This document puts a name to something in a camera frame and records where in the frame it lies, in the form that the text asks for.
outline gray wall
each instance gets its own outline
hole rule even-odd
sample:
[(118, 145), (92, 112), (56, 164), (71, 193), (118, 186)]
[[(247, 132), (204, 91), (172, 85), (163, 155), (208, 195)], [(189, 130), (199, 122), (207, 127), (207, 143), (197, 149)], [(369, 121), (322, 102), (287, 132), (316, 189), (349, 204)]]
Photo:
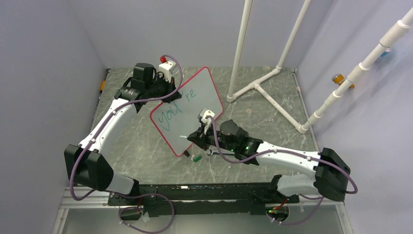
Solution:
[[(337, 88), (381, 36), (413, 6), (411, 0), (337, 0), (299, 66), (309, 112)], [(359, 193), (346, 197), (355, 233), (412, 233), (413, 31), (377, 61), (314, 125), (321, 146), (351, 167)]]
[(104, 67), (66, 0), (0, 1), (0, 227), (50, 233)]
[[(69, 0), (107, 67), (232, 66), (243, 0)], [(275, 66), (304, 0), (254, 1), (241, 66)], [(285, 67), (296, 68), (333, 0), (311, 3)]]

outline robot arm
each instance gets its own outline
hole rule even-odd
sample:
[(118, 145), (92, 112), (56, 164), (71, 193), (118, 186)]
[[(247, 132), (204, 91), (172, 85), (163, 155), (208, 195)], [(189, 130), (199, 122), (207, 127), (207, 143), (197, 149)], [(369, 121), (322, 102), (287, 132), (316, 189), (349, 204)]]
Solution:
[[(122, 129), (146, 103), (125, 105), (117, 112), (114, 110), (129, 101), (157, 98), (170, 94), (176, 88), (172, 77), (175, 71), (176, 66), (172, 61), (165, 61), (160, 64), (158, 73), (150, 64), (136, 64), (133, 76), (128, 78), (116, 92), (109, 110), (93, 131), (77, 146), (69, 145), (65, 149), (64, 155), (68, 177), (70, 178), (74, 164), (81, 152), (92, 141), (94, 143), (86, 151), (76, 169), (74, 182), (99, 191), (113, 191), (130, 196), (140, 195), (139, 182), (113, 171), (104, 155), (109, 153), (109, 149)], [(181, 98), (181, 94), (176, 92), (162, 101), (171, 102), (178, 98)], [(113, 115), (113, 117), (105, 123), (109, 115)], [(101, 127), (103, 129), (99, 135), (95, 136)]]
[[(198, 116), (201, 127), (190, 134), (187, 139), (198, 147), (206, 150), (209, 146), (216, 146), (214, 131), (210, 128), (210, 118), (214, 114), (203, 109)], [(271, 181), (271, 187), (277, 196), (287, 198), (297, 194), (321, 194), (334, 200), (343, 201), (348, 179), (335, 168), (308, 160), (293, 153), (310, 156), (331, 162), (350, 174), (349, 167), (331, 149), (324, 148), (322, 152), (305, 152), (292, 150), (270, 144), (261, 139), (250, 137), (248, 132), (239, 127), (233, 120), (225, 121), (217, 131), (219, 147), (235, 153), (235, 158), (245, 164), (254, 165), (281, 165), (298, 172), (299, 175), (276, 175)]]

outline pvc pipe frame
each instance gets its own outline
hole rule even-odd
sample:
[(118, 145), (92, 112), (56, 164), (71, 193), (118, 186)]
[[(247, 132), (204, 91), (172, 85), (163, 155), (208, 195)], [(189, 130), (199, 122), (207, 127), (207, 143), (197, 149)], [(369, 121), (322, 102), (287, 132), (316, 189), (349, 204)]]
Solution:
[(380, 43), (373, 49), (372, 52), (359, 63), (347, 76), (347, 79), (336, 90), (334, 90), (329, 97), (324, 101), (324, 104), (316, 110), (299, 128), (299, 132), (304, 134), (308, 131), (311, 125), (317, 123), (327, 109), (342, 97), (352, 84), (359, 81), (365, 73), (367, 73), (376, 59), (389, 47), (391, 47), (397, 40), (403, 37), (410, 29), (413, 23), (413, 7), (408, 13), (396, 22), (387, 33), (380, 39)]
[(408, 11), (408, 13), (401, 19), (398, 20), (396, 24), (393, 25), (387, 31), (387, 33), (380, 39), (380, 43), (373, 49), (373, 51), (364, 59), (363, 62), (359, 63), (347, 76), (347, 79), (341, 84), (336, 90), (334, 90), (329, 97), (324, 101), (324, 104), (316, 110), (303, 125), (299, 124), (291, 115), (289, 115), (261, 86), (260, 84), (267, 80), (268, 78), (278, 74), (282, 68), (282, 63), (290, 49), (290, 46), (294, 40), (294, 37), (298, 31), (298, 28), (302, 22), (305, 12), (308, 9), (308, 5), (311, 0), (305, 0), (304, 4), (300, 10), (299, 16), (297, 17), (296, 23), (294, 24), (293, 30), (288, 38), (287, 44), (284, 47), (280, 61), (276, 68), (272, 70), (267, 75), (249, 83), (246, 87), (242, 88), (236, 93), (233, 93), (235, 86), (235, 79), (238, 73), (239, 61), (241, 59), (242, 45), (244, 43), (246, 25), (248, 24), (250, 9), (252, 0), (246, 0), (244, 6), (243, 20), (241, 22), (240, 35), (238, 37), (237, 51), (235, 53), (234, 66), (232, 68), (231, 82), (229, 87), (228, 95), (226, 100), (232, 102), (237, 97), (246, 93), (250, 89), (256, 89), (260, 92), (288, 121), (293, 124), (293, 126), (300, 132), (304, 134), (308, 131), (311, 125), (317, 123), (327, 109), (342, 97), (344, 92), (354, 83), (360, 80), (365, 73), (370, 69), (372, 64), (380, 57), (380, 55), (389, 47), (391, 47), (397, 40), (403, 37), (410, 29), (413, 23), (413, 7)]
[(304, 18), (305, 12), (308, 9), (308, 6), (310, 5), (311, 0), (305, 0), (304, 4), (302, 5), (302, 8), (300, 10), (300, 13), (297, 17), (297, 20), (294, 24), (293, 30), (291, 31), (291, 34), (288, 38), (287, 44), (284, 47), (284, 50), (282, 52), (280, 61), (278, 62), (276, 68), (272, 70), (270, 73), (267, 75), (254, 80), (253, 82), (249, 83), (246, 87), (242, 88), (238, 92), (234, 93), (234, 87), (235, 87), (235, 80), (237, 78), (238, 74), (238, 68), (240, 65), (240, 60), (241, 60), (241, 53), (244, 45), (244, 39), (245, 39), (245, 34), (246, 34), (246, 28), (248, 25), (248, 20), (249, 20), (249, 15), (251, 13), (251, 6), (252, 6), (252, 0), (246, 0), (245, 5), (244, 5), (244, 12), (243, 12), (243, 17), (241, 20), (241, 28), (240, 28), (240, 34), (238, 35), (238, 43), (237, 43), (237, 50), (235, 52), (235, 59), (234, 59), (234, 66), (232, 67), (232, 74), (231, 74), (231, 81), (229, 84), (229, 91), (228, 95), (226, 96), (226, 100), (228, 102), (232, 102), (235, 100), (237, 97), (241, 96), (242, 94), (246, 93), (250, 89), (256, 89), (258, 92), (260, 92), (288, 121), (290, 121), (294, 127), (299, 130), (301, 128), (301, 124), (299, 124), (289, 113), (287, 113), (261, 86), (260, 84), (267, 80), (268, 78), (275, 76), (281, 71), (282, 64), (284, 63), (285, 57), (288, 54), (288, 51), (290, 50), (291, 44), (293, 43), (294, 37), (297, 34), (298, 28), (301, 25), (302, 19)]

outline gray tabletop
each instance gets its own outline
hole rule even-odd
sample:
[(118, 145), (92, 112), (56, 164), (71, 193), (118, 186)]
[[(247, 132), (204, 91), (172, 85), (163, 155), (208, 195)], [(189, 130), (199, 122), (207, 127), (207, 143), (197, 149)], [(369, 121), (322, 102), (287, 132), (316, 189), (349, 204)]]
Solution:
[[(190, 78), (200, 67), (184, 68), (184, 80)], [(272, 144), (305, 151), (314, 151), (310, 132), (302, 135), (260, 93), (251, 90), (232, 103), (226, 102), (231, 77), (230, 67), (210, 67), (218, 92), (224, 104), (224, 113), (218, 125), (233, 119), (249, 132), (250, 136)], [(262, 77), (271, 69), (241, 67), (235, 90)], [(96, 125), (107, 112), (113, 96), (123, 82), (132, 75), (132, 68), (111, 69), (102, 93)], [(296, 84), (290, 69), (282, 69), (262, 87), (299, 123), (305, 122)], [(193, 162), (190, 157), (176, 157), (149, 118), (150, 111), (159, 102), (147, 103), (128, 123), (112, 146), (106, 160), (115, 171), (139, 180), (141, 184), (181, 183), (235, 183), (269, 182), (274, 175), (292, 175), (290, 169), (277, 166), (229, 164), (220, 156), (205, 156), (204, 151), (194, 146), (189, 153), (202, 159)]]

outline small whiteboard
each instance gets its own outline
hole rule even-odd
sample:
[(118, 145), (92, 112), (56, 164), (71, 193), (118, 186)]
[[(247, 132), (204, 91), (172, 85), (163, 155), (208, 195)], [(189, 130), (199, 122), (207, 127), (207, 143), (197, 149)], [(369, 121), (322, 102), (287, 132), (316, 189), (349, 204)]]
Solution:
[(150, 113), (150, 119), (173, 153), (181, 156), (192, 142), (179, 136), (188, 136), (201, 124), (198, 115), (208, 108), (216, 118), (224, 111), (218, 90), (207, 67), (201, 68), (179, 88), (182, 95), (171, 103), (161, 103)]

